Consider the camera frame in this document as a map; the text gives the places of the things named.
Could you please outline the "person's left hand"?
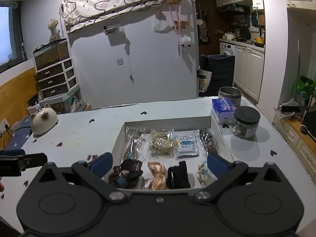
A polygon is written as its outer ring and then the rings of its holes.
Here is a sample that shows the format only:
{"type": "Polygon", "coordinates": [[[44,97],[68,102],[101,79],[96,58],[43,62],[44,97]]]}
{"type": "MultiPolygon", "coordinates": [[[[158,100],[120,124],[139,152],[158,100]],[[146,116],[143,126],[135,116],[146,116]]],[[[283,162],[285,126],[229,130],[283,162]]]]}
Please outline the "person's left hand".
{"type": "Polygon", "coordinates": [[[3,192],[4,191],[4,185],[0,182],[0,192],[3,192]]]}

